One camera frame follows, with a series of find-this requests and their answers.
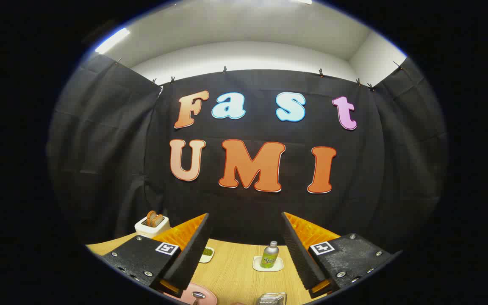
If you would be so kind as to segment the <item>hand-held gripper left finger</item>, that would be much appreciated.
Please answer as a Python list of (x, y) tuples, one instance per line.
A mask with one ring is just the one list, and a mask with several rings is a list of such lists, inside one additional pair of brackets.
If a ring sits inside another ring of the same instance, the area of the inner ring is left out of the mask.
[(151, 238), (137, 234), (101, 258), (144, 286), (181, 297), (211, 235), (209, 218), (204, 213)]

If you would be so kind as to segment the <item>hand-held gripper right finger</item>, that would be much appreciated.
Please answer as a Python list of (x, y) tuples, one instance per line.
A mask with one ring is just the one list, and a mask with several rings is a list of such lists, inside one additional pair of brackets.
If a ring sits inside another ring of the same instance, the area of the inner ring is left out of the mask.
[(390, 253), (360, 234), (341, 236), (287, 212), (281, 218), (283, 239), (312, 299), (355, 285), (402, 253)]

